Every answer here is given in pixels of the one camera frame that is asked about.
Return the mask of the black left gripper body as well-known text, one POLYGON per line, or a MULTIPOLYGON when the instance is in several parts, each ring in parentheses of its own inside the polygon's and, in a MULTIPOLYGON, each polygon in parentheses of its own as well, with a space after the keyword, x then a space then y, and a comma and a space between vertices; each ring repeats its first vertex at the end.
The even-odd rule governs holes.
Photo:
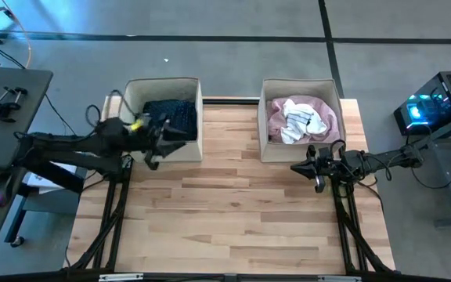
POLYGON ((169 120, 161 117, 151 117, 142 114, 129 125, 129 152, 140 152, 144 155, 144 162, 149 169, 158 169, 159 162, 153 158, 157 156, 157 141, 163 139, 164 126, 169 120), (136 132, 132 132, 130 125, 136 122, 143 123, 143 127, 136 132))

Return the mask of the black desk leg frame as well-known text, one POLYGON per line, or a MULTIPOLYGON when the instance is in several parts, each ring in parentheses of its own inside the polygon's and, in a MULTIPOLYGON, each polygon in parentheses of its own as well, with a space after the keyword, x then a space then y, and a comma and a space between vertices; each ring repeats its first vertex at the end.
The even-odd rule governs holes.
POLYGON ((40 194, 37 189, 26 184, 24 177, 24 182, 17 190, 21 200, 4 239, 4 242, 12 248, 19 247, 25 242, 25 238, 19 235, 19 230, 27 212, 72 215, 75 213, 74 207, 78 205, 85 182, 85 178, 78 174, 78 167, 72 164, 56 162, 37 164, 28 172, 62 186, 63 190, 40 194))

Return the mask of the black computer mouse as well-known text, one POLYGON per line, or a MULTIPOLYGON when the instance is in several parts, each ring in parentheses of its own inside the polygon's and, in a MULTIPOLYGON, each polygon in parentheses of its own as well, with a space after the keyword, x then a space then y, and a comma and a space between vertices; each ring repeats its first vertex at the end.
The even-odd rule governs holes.
POLYGON ((0 207, 6 206, 9 202, 9 198, 11 197, 11 179, 12 174, 10 172, 3 172, 0 174, 0 207))

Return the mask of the white cardboard box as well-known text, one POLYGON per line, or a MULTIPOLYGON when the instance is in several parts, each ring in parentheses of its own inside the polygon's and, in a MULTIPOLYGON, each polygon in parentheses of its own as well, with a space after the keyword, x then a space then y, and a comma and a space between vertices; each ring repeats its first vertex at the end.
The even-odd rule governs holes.
POLYGON ((37 189, 40 194, 49 193, 56 190, 63 190, 62 186, 55 184, 52 181, 32 172, 28 172, 26 174, 25 180, 28 186, 37 189))

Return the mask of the black table edge rail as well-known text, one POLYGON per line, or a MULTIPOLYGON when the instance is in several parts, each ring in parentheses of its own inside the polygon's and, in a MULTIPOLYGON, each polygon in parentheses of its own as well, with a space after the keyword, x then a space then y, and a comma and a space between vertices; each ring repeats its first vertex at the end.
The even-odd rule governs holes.
MULTIPOLYGON (((246 273, 143 273, 144 279, 131 282, 317 282, 318 276, 332 274, 246 274, 246 273)), ((98 282, 102 274, 110 271, 67 270, 50 272, 21 273, 0 275, 0 282, 98 282)), ((421 277, 399 273, 351 272, 349 275, 360 277, 362 282, 451 282, 451 279, 421 277)))

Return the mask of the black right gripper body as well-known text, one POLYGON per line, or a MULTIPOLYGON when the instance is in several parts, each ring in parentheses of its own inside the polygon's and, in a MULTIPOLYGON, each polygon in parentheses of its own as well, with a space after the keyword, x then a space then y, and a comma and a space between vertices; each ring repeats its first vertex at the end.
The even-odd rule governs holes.
POLYGON ((319 151, 314 168, 316 170, 315 191, 317 193, 322 193, 327 186, 325 178, 330 180, 330 186, 332 188, 359 180, 357 169, 350 168, 341 160, 335 160, 333 154, 329 150, 319 151))

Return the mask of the short black rail bar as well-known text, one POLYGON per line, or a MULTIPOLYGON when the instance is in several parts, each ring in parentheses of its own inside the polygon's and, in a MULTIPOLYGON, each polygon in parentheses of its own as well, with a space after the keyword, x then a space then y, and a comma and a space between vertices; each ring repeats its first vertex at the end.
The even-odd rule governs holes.
POLYGON ((205 97, 203 104, 206 105, 258 105, 258 97, 205 97))

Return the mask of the black clamp holder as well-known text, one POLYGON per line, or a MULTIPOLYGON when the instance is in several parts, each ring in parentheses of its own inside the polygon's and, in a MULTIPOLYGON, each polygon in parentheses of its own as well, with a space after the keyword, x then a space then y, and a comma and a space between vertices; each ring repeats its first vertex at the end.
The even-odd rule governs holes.
POLYGON ((0 121, 5 123, 15 123, 16 120, 11 118, 9 115, 13 110, 19 110, 21 105, 19 105, 19 100, 21 96, 26 96, 28 91, 21 87, 16 87, 11 89, 7 86, 4 86, 3 89, 5 92, 0 96, 0 121), (11 102, 4 102, 4 98, 7 97, 8 94, 15 95, 16 98, 11 102))

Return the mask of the pink linen button shirt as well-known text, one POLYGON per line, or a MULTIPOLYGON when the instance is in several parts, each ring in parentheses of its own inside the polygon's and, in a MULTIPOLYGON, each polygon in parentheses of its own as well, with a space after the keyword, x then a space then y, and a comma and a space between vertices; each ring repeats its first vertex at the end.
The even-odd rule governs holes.
POLYGON ((304 103, 312 106, 318 112, 323 122, 327 125, 327 130, 322 134, 304 136, 294 144, 287 145, 332 143, 333 141, 341 138, 341 130, 339 129, 337 116, 323 100, 313 96, 289 96, 284 98, 275 98, 266 103, 268 135, 270 142, 283 143, 280 129, 286 125, 286 119, 283 116, 283 105, 288 99, 292 99, 295 103, 304 103))

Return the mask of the navy dotted garment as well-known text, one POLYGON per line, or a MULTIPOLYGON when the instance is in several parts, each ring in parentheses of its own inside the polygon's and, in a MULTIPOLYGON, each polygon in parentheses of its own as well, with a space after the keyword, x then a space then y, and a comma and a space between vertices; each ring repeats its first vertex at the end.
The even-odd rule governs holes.
POLYGON ((160 118, 164 115, 164 118, 170 121, 171 128, 185 133, 184 136, 166 135, 164 137, 166 140, 195 141, 197 139, 197 112, 194 102, 180 99, 149 101, 145 103, 143 113, 152 118, 160 118))

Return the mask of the beige fabric storage bin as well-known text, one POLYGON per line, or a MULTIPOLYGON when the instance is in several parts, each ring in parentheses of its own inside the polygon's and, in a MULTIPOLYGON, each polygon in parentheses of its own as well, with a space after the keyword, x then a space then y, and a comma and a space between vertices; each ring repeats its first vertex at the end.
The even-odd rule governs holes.
POLYGON ((265 79, 258 103, 258 138, 261 161, 263 162, 297 162, 306 159, 309 145, 320 149, 329 147, 332 143, 306 143, 287 145, 269 141, 266 103, 275 98, 289 96, 313 96, 323 100, 336 114, 341 130, 341 138, 346 139, 342 106, 337 89, 332 79, 296 80, 270 78, 265 79))
POLYGON ((192 129, 196 129, 197 136, 165 158, 157 157, 157 161, 202 161, 203 159, 203 100, 201 85, 198 78, 144 78, 134 79, 127 83, 124 100, 128 105, 121 106, 119 117, 126 122, 135 118, 128 110, 142 113, 148 102, 178 100, 192 104, 196 120, 192 122, 192 129))

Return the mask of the silver metal bracket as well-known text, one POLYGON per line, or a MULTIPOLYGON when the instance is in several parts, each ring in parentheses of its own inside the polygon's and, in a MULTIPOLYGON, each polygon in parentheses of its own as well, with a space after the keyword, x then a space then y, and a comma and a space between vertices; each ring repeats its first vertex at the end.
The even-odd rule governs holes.
POLYGON ((318 276, 317 282, 362 282, 360 277, 325 275, 318 276))
POLYGON ((100 275, 98 282, 131 282, 143 279, 143 273, 111 273, 100 275))

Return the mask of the white striped garment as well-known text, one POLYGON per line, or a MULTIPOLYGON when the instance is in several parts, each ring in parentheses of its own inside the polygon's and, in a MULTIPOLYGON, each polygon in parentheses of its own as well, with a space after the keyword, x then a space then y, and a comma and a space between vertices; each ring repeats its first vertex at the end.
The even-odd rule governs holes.
POLYGON ((318 112, 310 105, 288 99, 283 105, 286 125, 280 129, 285 144, 294 144, 304 136, 322 134, 327 130, 318 112))

